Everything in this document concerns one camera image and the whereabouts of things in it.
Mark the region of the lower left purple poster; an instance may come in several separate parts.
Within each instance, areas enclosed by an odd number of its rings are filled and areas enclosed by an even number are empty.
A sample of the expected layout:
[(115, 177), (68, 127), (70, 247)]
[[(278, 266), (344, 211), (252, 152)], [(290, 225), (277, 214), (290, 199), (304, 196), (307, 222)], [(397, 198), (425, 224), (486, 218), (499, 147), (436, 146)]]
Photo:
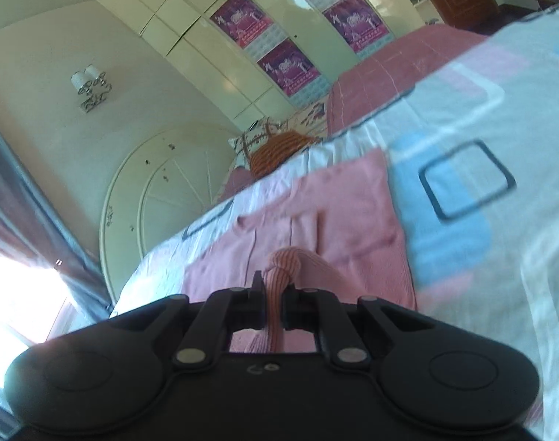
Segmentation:
[(304, 108), (328, 94), (330, 81), (290, 39), (285, 39), (257, 64), (296, 108)]

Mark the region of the white twin wall lamp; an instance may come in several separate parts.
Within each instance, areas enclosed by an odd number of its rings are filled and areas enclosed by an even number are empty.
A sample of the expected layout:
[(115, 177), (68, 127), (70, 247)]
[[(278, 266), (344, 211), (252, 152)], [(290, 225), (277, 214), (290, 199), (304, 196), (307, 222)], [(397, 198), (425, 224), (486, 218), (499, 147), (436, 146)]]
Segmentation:
[(77, 71), (71, 78), (71, 85), (78, 96), (80, 110), (87, 114), (107, 100), (112, 85), (107, 81), (107, 73), (93, 64), (83, 71)]

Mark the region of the orange knitted cushion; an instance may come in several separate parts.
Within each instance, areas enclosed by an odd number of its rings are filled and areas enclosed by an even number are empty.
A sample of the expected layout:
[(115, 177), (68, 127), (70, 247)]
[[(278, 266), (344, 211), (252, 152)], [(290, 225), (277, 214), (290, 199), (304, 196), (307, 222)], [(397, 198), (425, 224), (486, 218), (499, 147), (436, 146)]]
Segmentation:
[(250, 172), (255, 179), (265, 177), (301, 149), (314, 146), (318, 142), (322, 142), (321, 137), (302, 135), (295, 130), (281, 132), (268, 139), (268, 142), (250, 156)]

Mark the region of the cream arched headboard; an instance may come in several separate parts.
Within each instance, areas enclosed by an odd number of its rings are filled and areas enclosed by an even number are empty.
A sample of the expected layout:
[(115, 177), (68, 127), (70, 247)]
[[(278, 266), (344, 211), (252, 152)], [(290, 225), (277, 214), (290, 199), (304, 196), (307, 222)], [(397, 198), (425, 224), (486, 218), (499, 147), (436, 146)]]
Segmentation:
[(124, 159), (109, 185), (99, 232), (113, 301), (149, 251), (215, 205), (236, 156), (227, 142), (233, 137), (216, 125), (168, 129)]

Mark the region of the folded maroon checked blanket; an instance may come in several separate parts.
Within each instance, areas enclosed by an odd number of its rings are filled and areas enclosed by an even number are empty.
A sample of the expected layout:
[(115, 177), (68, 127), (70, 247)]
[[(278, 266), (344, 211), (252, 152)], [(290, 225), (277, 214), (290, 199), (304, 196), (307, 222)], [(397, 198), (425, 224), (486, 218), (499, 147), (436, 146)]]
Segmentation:
[(334, 136), (384, 107), (485, 40), (477, 33), (435, 24), (387, 44), (332, 85), (326, 103), (327, 133)]

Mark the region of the cream built-in wardrobe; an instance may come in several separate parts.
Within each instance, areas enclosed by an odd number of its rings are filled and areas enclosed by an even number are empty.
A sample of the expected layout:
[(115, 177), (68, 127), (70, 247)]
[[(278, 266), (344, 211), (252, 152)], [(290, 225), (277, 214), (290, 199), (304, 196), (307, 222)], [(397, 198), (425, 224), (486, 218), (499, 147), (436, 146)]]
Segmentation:
[(410, 0), (98, 0), (238, 128), (319, 100), (424, 25)]

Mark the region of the white patterned bed sheet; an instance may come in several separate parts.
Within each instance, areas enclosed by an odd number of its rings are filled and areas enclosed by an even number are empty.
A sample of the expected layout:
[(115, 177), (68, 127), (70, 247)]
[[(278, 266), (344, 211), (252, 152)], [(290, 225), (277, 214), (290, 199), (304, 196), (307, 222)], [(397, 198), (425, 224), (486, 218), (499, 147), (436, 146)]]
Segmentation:
[(289, 200), (334, 196), (350, 229), (365, 217), (332, 173), (389, 186), (418, 308), (526, 354), (541, 376), (530, 427), (559, 440), (559, 6), (510, 24), (411, 91), (303, 150), (144, 258), (116, 313), (184, 293), (198, 256)]

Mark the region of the dark striped curtain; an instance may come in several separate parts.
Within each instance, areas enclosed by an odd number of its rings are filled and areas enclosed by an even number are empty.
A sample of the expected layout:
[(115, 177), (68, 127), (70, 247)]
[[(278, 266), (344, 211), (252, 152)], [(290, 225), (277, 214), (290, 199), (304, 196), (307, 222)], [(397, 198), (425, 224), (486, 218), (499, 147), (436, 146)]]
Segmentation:
[(0, 133), (0, 256), (52, 269), (76, 309), (93, 323), (113, 302), (99, 262), (77, 241)]

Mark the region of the lower right purple poster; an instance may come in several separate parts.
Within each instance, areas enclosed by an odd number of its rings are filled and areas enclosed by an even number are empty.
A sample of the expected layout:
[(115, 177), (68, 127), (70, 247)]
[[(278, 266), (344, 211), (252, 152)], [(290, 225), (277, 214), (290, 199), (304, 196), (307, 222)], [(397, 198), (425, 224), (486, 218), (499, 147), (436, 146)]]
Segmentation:
[(323, 15), (360, 59), (368, 58), (394, 40), (366, 0), (339, 0)]

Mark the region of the patterned cream pillow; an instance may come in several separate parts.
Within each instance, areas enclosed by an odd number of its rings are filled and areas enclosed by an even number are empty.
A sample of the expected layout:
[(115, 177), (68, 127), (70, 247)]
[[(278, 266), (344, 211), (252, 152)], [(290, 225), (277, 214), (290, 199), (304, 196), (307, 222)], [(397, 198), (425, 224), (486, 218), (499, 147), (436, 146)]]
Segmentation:
[(284, 130), (284, 123), (273, 118), (260, 118), (255, 121), (240, 136), (229, 139), (227, 142), (236, 154), (236, 167), (250, 168), (250, 159), (273, 136), (279, 135)]

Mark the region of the pink knit sweater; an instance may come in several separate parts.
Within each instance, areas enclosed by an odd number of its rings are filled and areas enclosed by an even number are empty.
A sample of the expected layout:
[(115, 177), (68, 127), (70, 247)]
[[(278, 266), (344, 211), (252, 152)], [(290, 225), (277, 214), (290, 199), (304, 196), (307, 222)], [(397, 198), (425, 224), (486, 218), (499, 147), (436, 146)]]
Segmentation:
[(375, 296), (416, 309), (383, 151), (308, 173), (278, 199), (237, 218), (186, 268), (183, 292), (203, 302), (219, 290), (250, 287), (255, 273), (264, 276), (271, 326), (236, 333), (233, 351), (314, 350), (311, 333), (279, 325), (280, 296), (289, 284), (332, 292), (347, 304)]

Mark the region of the upper left purple poster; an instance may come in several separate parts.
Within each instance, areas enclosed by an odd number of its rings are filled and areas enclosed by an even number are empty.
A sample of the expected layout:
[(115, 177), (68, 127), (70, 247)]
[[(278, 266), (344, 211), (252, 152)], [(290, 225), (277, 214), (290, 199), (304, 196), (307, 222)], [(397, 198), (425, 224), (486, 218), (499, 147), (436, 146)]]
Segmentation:
[(285, 32), (252, 0), (226, 0), (209, 19), (256, 61), (287, 39)]

